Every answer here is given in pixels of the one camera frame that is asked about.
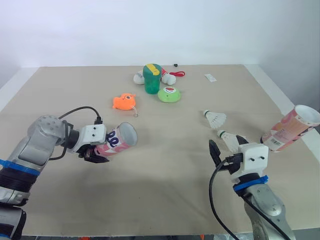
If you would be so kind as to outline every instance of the pink cup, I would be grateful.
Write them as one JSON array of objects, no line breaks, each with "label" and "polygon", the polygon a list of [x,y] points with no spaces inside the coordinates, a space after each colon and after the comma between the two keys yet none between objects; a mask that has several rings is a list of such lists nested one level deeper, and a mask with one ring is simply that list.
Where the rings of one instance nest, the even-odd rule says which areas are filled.
[{"label": "pink cup", "polygon": [[320,124],[320,113],[305,105],[296,105],[260,141],[272,151],[281,151]]},{"label": "pink cup", "polygon": [[95,147],[96,155],[109,157],[131,148],[137,144],[138,135],[130,123],[123,122],[106,135],[106,141],[106,144]]}]

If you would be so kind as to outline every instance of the barcode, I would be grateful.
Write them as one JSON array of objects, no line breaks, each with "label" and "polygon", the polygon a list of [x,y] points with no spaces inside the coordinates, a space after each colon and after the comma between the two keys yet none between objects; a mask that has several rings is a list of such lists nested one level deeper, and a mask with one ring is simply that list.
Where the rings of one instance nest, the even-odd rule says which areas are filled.
[{"label": "barcode", "polygon": [[274,143],[275,145],[281,145],[281,142],[275,140],[274,138],[271,139],[271,142]]}]

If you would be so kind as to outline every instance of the black cable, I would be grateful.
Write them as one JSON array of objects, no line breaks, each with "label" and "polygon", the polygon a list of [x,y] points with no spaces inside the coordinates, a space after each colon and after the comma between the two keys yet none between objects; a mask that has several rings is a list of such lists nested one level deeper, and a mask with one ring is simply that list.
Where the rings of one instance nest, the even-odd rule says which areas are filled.
[{"label": "black cable", "polygon": [[51,157],[49,158],[49,160],[58,160],[58,159],[62,159],[65,155],[66,155],[66,151],[67,151],[67,146],[68,146],[68,142],[69,142],[69,124],[66,120],[62,121],[64,123],[64,147],[63,147],[63,151],[62,154],[60,156],[57,157]]},{"label": "black cable", "polygon": [[209,199],[210,199],[210,205],[211,205],[211,209],[213,212],[213,215],[215,216],[216,220],[220,223],[220,225],[235,239],[235,240],[239,240],[239,238],[237,238],[236,235],[234,235],[234,233],[221,221],[221,219],[219,218],[215,206],[214,206],[214,201],[213,201],[213,196],[212,196],[212,184],[214,182],[214,179],[217,175],[217,173],[219,172],[219,170],[222,168],[222,166],[227,162],[227,160],[223,160],[214,170],[211,178],[210,178],[210,182],[209,182]]},{"label": "black cable", "polygon": [[72,113],[74,113],[74,112],[76,112],[76,111],[79,111],[79,110],[81,110],[81,109],[91,109],[91,110],[93,110],[93,111],[95,112],[97,118],[101,118],[100,115],[99,115],[99,113],[98,113],[98,111],[95,110],[92,106],[81,106],[81,107],[75,108],[75,109],[73,109],[73,110],[71,110],[71,111],[66,112],[65,114],[61,115],[61,116],[58,117],[58,118],[59,118],[59,119],[63,119],[65,116],[67,116],[67,115],[69,115],[69,114],[72,114]]},{"label": "black cable", "polygon": [[288,235],[282,231],[280,227],[278,227],[270,218],[268,218],[262,211],[260,211],[252,202],[249,201],[248,198],[242,196],[242,199],[253,209],[255,210],[261,217],[263,217],[272,227],[274,227],[281,235],[284,237],[285,240],[291,240]]}]

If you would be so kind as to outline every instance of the orange fish toy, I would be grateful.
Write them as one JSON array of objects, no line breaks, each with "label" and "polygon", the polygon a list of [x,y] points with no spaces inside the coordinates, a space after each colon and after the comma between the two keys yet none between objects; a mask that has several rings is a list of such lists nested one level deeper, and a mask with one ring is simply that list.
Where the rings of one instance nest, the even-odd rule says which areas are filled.
[{"label": "orange fish toy", "polygon": [[135,110],[135,117],[138,116],[136,110],[136,100],[135,94],[131,93],[123,93],[120,97],[113,98],[113,109],[120,109],[120,110]]}]

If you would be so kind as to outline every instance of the red strap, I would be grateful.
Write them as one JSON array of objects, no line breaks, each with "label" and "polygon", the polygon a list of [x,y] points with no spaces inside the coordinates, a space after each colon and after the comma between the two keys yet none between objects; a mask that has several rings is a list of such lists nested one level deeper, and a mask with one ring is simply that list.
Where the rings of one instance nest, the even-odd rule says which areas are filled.
[{"label": "red strap", "polygon": [[186,75],[186,73],[184,71],[169,72],[169,74],[176,76],[176,77],[183,77],[184,75]]}]

